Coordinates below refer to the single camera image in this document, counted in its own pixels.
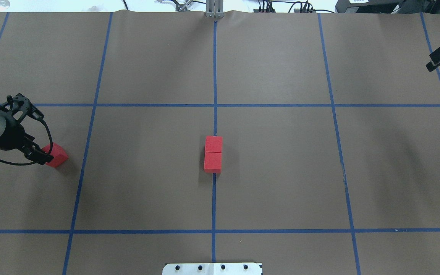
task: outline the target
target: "red block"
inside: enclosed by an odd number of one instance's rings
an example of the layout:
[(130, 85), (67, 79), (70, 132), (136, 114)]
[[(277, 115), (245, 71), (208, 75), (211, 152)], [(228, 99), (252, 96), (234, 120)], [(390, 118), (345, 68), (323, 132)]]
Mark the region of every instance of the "red block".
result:
[(206, 136), (205, 152), (221, 153), (222, 152), (223, 137), (221, 136)]
[[(42, 150), (48, 153), (50, 150), (50, 144), (42, 148)], [(55, 142), (54, 142), (54, 147), (52, 147), (52, 152), (50, 152), (50, 154), (54, 157), (54, 159), (51, 162), (47, 162), (46, 164), (54, 168), (63, 164), (69, 158), (68, 155), (66, 154), (66, 151), (64, 151), (64, 149)]]
[(205, 152), (205, 165), (203, 169), (206, 173), (221, 173), (222, 154)]

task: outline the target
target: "black cable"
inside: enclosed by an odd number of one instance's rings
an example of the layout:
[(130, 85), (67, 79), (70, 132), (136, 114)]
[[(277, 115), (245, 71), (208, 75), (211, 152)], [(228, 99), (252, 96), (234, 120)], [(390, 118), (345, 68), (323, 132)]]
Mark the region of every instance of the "black cable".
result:
[(307, 12), (312, 12), (312, 11), (328, 11), (328, 12), (331, 12), (331, 13), (335, 13), (335, 12), (333, 12), (333, 11), (331, 11), (331, 10), (309, 10), (309, 11), (307, 11)]
[(278, 1), (278, 0), (272, 0), (271, 2), (275, 2), (275, 3), (288, 3), (288, 4), (296, 3), (296, 2)]
[(303, 5), (303, 8), (302, 8), (301, 12), (305, 13), (305, 12), (308, 12), (308, 10), (311, 10), (311, 9), (313, 9), (313, 6), (312, 6), (312, 4), (310, 4), (307, 1), (307, 2), (305, 2), (305, 5)]
[[(50, 155), (50, 153), (52, 153), (52, 149), (54, 148), (54, 142), (52, 141), (52, 135), (50, 134), (50, 130), (49, 130), (49, 127), (47, 126), (47, 123), (45, 123), (45, 121), (43, 121), (43, 120), (40, 122), (44, 125), (45, 130), (47, 131), (47, 135), (49, 136), (50, 148), (49, 148), (49, 152), (47, 153), (47, 155)], [(24, 167), (27, 165), (36, 164), (36, 162), (26, 162), (26, 163), (7, 162), (7, 161), (1, 160), (1, 159), (0, 159), (0, 162), (4, 163), (4, 164), (14, 165), (17, 167)]]
[(290, 3), (293, 3), (293, 5), (291, 5), (290, 10), (288, 10), (288, 13), (291, 12), (291, 9), (292, 9), (296, 4), (300, 4), (300, 9), (302, 8), (302, 5), (303, 5), (303, 3), (300, 2), (300, 1), (297, 1), (297, 2), (290, 2)]

